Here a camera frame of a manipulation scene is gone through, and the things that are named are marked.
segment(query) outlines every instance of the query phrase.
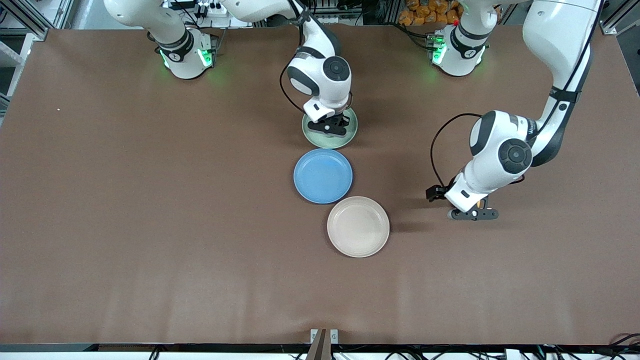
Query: white plate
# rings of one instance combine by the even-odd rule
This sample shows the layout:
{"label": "white plate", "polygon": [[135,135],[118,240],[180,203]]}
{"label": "white plate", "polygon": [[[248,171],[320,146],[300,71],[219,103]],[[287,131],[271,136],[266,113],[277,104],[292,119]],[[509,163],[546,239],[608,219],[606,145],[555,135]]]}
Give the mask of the white plate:
{"label": "white plate", "polygon": [[333,207],[326,230],[341,253],[366,258],[385,246],[389,217],[382,206],[368,197],[348,197]]}

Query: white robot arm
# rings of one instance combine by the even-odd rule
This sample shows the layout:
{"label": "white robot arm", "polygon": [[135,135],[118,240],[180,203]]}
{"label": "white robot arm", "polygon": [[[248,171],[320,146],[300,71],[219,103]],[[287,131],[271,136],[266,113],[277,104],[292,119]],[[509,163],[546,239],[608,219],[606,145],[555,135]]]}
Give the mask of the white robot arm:
{"label": "white robot arm", "polygon": [[126,26],[145,28],[160,48],[164,66],[181,79],[193,79],[213,65],[211,36],[187,29],[162,0],[104,0],[107,12]]}
{"label": "white robot arm", "polygon": [[[589,71],[589,41],[600,5],[600,0],[534,0],[522,32],[527,47],[551,70],[554,81],[542,116],[533,121],[503,111],[484,114],[471,130],[469,145],[473,159],[449,186],[437,191],[434,189],[438,186],[430,189],[430,200],[444,195],[460,211],[469,211],[490,193],[517,180],[530,167],[540,166],[556,156]],[[492,18],[492,10],[492,7],[486,9],[487,19]],[[463,16],[460,25],[465,24],[464,19]],[[467,34],[471,31],[466,27],[465,30]],[[450,32],[450,36],[462,33],[456,30],[453,34]],[[447,51],[445,55],[456,53],[460,55],[457,50]],[[448,69],[460,66],[462,70],[457,74],[471,71],[473,68],[469,70],[469,63],[463,60],[458,59],[457,65],[455,61],[448,61],[451,65]]]}
{"label": "white robot arm", "polygon": [[340,57],[340,42],[299,0],[221,0],[235,18],[256,22],[273,15],[301,26],[305,38],[287,66],[291,85],[311,99],[304,104],[313,131],[344,136],[349,119],[342,116],[349,100],[351,69]]}

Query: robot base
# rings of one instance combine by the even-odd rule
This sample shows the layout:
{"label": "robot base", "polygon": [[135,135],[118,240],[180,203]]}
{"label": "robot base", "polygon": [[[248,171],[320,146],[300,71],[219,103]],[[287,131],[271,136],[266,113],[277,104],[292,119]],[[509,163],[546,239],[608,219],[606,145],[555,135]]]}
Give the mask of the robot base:
{"label": "robot base", "polygon": [[342,114],[345,118],[349,119],[349,125],[345,127],[347,133],[344,136],[324,134],[309,129],[307,124],[311,119],[306,114],[302,117],[302,132],[310,143],[322,149],[338,149],[339,147],[343,147],[356,136],[356,132],[358,131],[358,117],[351,108],[344,110]]}
{"label": "robot base", "polygon": [[440,67],[442,71],[452,76],[469,75],[473,69],[482,61],[482,54],[486,47],[483,47],[474,57],[464,59],[450,43],[451,32],[455,26],[447,25],[444,29],[437,30],[435,35],[443,36],[445,45],[440,50],[430,53],[433,65]]}
{"label": "robot base", "polygon": [[184,59],[181,62],[164,59],[164,66],[181,79],[197,78],[205,70],[213,67],[216,60],[217,41],[212,41],[211,35],[201,33],[197,29],[189,29],[189,32],[193,34],[194,45]]}

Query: brown table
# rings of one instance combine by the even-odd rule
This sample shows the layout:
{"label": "brown table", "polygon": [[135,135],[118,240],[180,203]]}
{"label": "brown table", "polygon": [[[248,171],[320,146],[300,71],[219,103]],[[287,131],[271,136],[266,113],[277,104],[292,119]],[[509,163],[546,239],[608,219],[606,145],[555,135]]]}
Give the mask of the brown table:
{"label": "brown table", "polygon": [[[392,233],[351,259],[331,205],[294,189],[312,150],[278,88],[296,30],[229,31],[218,66],[173,77],[142,31],[52,31],[35,44],[0,138],[0,341],[607,343],[640,325],[640,101],[613,37],[559,156],[491,196],[500,218],[427,203],[428,145],[453,115],[539,117],[551,75],[499,27],[465,78],[394,28],[335,26],[360,129],[349,195]],[[305,98],[293,96],[298,103]],[[446,179],[474,119],[436,145]]]}

